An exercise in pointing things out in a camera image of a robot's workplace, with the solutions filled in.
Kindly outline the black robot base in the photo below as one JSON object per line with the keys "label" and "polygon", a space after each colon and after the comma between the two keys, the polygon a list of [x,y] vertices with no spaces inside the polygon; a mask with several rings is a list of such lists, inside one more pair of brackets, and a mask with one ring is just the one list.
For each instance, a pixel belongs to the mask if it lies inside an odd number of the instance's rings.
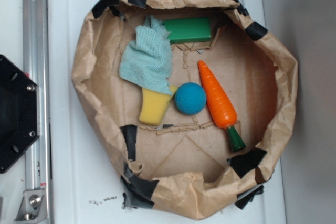
{"label": "black robot base", "polygon": [[1,174],[39,137],[38,85],[1,55]]}

